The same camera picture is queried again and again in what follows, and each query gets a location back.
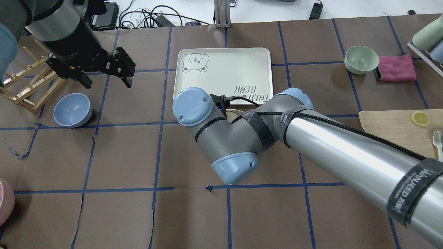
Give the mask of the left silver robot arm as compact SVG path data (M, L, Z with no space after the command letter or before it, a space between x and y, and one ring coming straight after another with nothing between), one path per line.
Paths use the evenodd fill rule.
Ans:
M46 49L46 63L62 79L90 89L86 72L102 72L132 86L136 65L122 47L106 51L71 0L1 1L1 74L16 58L24 30Z

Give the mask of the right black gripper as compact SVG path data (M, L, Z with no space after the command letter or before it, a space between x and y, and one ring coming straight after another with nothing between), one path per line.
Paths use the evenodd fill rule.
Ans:
M230 107L230 101L227 100L225 95L214 95L210 94L214 104L217 106L218 110L224 115L227 116L226 110Z

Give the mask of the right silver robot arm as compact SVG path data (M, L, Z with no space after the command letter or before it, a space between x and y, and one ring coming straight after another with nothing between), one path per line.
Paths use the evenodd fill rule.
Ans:
M259 166L258 154L280 141L442 248L441 161L316 112L297 88L276 94L234 122L215 99L201 88L186 88L174 98L173 114L226 185L247 179Z

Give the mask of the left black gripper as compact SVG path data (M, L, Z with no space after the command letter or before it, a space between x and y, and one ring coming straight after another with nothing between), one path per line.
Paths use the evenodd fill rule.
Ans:
M62 60L61 56L49 53L46 63L62 79L72 79L81 83L84 88L91 89L92 80L87 72L102 72L122 80L127 88L132 87L136 64L122 47L113 52L102 50L93 55L72 57L73 60Z

